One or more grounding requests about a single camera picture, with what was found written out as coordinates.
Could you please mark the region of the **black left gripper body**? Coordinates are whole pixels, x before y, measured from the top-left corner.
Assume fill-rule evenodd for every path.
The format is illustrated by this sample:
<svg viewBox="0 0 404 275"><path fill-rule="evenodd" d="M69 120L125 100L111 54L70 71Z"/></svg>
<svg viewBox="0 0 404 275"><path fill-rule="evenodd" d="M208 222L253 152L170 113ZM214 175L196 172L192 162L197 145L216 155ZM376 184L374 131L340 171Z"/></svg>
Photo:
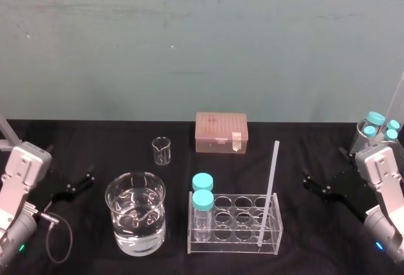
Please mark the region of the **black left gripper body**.
<svg viewBox="0 0 404 275"><path fill-rule="evenodd" d="M68 179L56 170L48 170L29 193L27 201L35 206L35 215L45 212L56 202L68 201Z"/></svg>

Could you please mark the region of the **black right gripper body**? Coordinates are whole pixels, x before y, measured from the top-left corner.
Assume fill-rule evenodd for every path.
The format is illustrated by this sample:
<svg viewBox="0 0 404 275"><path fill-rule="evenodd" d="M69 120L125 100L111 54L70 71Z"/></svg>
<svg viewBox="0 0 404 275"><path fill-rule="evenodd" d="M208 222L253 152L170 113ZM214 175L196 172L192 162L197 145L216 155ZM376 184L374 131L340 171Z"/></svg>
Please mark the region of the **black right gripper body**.
<svg viewBox="0 0 404 275"><path fill-rule="evenodd" d="M343 170L331 179L327 199L346 205L361 222L367 218L368 210L378 205L374 191L355 168Z"/></svg>

